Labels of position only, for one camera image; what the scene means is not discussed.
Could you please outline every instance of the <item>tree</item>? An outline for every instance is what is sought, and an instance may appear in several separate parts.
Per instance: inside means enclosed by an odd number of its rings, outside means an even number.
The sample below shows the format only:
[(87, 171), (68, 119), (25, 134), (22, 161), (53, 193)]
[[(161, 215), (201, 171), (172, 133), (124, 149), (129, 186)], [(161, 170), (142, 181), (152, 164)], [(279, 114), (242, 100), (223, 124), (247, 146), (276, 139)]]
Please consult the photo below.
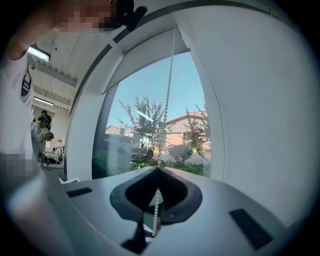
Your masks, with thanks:
[(142, 96), (142, 100), (139, 101), (139, 98), (135, 97), (135, 104), (137, 111), (148, 116), (151, 120), (139, 115), (138, 117), (133, 116), (132, 108), (130, 105), (124, 105), (120, 100), (119, 103), (121, 107), (125, 110), (128, 115), (131, 124), (123, 122), (119, 117), (116, 117), (118, 121), (127, 129), (139, 132), (141, 134), (150, 134), (153, 137), (153, 141), (159, 141), (161, 137), (161, 128), (162, 122), (161, 119), (164, 115), (164, 110), (162, 109), (162, 103), (156, 105), (153, 101), (153, 104), (150, 104), (148, 96)]
[(201, 110), (197, 104), (195, 107), (200, 112), (196, 116), (198, 118), (194, 118), (190, 115), (189, 109), (185, 107), (185, 112), (187, 115), (187, 122), (188, 124), (185, 125), (187, 131), (190, 132), (191, 138), (191, 147), (193, 147), (196, 152), (204, 158), (209, 164), (210, 162), (205, 157), (205, 150), (204, 145), (208, 144), (211, 146), (211, 134), (210, 134), (210, 123), (208, 119), (208, 110), (207, 110), (207, 103), (206, 99), (204, 99), (204, 110)]

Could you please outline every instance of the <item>white wall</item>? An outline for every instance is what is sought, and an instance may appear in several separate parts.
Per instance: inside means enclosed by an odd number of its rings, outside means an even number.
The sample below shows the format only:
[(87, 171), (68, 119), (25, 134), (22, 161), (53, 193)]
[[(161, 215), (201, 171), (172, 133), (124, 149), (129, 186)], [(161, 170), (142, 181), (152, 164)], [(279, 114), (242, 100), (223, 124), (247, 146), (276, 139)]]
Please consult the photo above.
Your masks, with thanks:
[(54, 135), (54, 139), (50, 141), (50, 147), (49, 148), (47, 147), (46, 151), (52, 151), (53, 148), (56, 148), (58, 144), (58, 139), (62, 139), (63, 140), (62, 145), (64, 145), (66, 142), (66, 135), (67, 135), (68, 125), (70, 120), (69, 113), (65, 110), (60, 110), (55, 106), (45, 105), (35, 100), (33, 100), (32, 104), (41, 108), (42, 110), (47, 110), (55, 113), (51, 121), (52, 123), (51, 132)]
[[(320, 167), (319, 66), (307, 43), (279, 20), (244, 8), (197, 7), (175, 18), (204, 91), (212, 88), (207, 102), (213, 88), (220, 102), (225, 165), (213, 171), (285, 225), (305, 217)], [(223, 147), (221, 132), (211, 135)], [(213, 166), (216, 160), (212, 153)]]

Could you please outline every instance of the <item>window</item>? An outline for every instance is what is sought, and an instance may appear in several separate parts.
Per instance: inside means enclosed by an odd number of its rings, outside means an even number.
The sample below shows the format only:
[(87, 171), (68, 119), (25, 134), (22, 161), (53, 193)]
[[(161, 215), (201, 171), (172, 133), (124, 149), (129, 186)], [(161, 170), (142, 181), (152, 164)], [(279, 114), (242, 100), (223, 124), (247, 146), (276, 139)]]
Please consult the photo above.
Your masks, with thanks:
[(161, 165), (210, 176), (206, 103), (188, 52), (173, 57), (165, 120), (170, 62), (166, 58), (128, 76), (113, 92), (113, 101), (106, 94), (111, 100), (105, 100), (98, 121), (105, 132), (95, 135), (93, 179), (156, 166), (161, 147)]

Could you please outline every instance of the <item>red brick building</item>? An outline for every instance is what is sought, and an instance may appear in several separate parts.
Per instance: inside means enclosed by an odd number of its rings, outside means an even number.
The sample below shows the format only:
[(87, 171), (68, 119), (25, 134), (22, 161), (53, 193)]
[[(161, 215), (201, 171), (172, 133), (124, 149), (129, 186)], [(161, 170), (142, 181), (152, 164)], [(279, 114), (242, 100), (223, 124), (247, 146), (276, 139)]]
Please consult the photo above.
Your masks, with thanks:
[[(201, 112), (190, 112), (190, 116), (194, 119), (202, 120)], [(182, 115), (171, 119), (165, 123), (165, 128), (169, 131), (166, 132), (167, 145), (180, 145), (188, 142), (190, 138), (190, 132), (187, 130), (188, 120), (187, 115)]]

